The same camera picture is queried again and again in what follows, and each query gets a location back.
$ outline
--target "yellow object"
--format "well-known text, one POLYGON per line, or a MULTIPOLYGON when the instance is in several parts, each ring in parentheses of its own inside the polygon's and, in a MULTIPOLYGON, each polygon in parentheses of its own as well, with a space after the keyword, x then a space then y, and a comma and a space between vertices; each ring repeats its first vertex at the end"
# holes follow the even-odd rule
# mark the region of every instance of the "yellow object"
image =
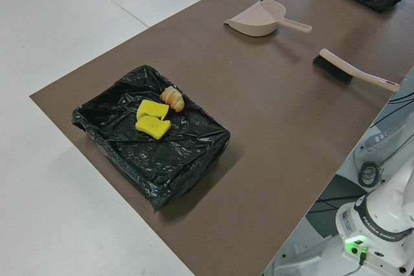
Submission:
POLYGON ((170 121, 160 121, 154 116, 143 116, 135 124, 135 128, 137 130, 147 133, 158 140, 168 131, 170 127, 170 121))
POLYGON ((136 120, 139 121, 143 116, 155 116, 161 121, 166 117, 168 105, 156 103, 151 100, 143 100, 136 112, 136 120))

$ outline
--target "pink dustpan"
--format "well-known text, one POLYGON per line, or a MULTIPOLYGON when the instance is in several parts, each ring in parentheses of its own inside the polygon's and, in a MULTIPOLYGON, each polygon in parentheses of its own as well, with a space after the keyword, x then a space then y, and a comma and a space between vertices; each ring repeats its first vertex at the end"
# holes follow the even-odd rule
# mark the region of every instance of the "pink dustpan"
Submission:
POLYGON ((228 19, 224 23, 242 34, 261 37, 275 31, 279 25, 310 32, 312 27, 289 19, 285 19, 286 8, 273 0, 258 1, 238 16, 228 19))

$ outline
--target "brown paper sheet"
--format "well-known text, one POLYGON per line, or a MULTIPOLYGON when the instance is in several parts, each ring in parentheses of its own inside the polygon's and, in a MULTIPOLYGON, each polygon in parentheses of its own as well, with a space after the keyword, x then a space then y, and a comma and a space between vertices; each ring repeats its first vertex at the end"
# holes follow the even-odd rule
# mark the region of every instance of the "brown paper sheet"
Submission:
POLYGON ((255 1, 202 0, 31 96, 197 276, 260 275, 392 95, 314 67, 321 48, 397 82, 413 65, 414 0, 386 14, 353 0, 276 0, 310 34, 248 37, 223 24, 255 1), (73 109, 142 64, 232 134, 212 171, 156 214, 71 124, 73 109))

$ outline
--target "brush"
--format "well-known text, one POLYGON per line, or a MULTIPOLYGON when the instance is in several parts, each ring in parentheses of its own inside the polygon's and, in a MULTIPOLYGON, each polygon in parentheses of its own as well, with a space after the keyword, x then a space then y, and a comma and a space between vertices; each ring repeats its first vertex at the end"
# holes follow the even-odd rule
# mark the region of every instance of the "brush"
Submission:
POLYGON ((349 84, 352 78, 356 77, 366 82, 378 85, 379 87, 383 87, 387 90, 392 90, 393 92, 400 89, 400 85, 398 83, 388 81, 356 69, 332 52, 329 52, 326 48, 323 48, 321 52, 319 52, 319 55, 315 57, 313 63, 346 84, 349 84))

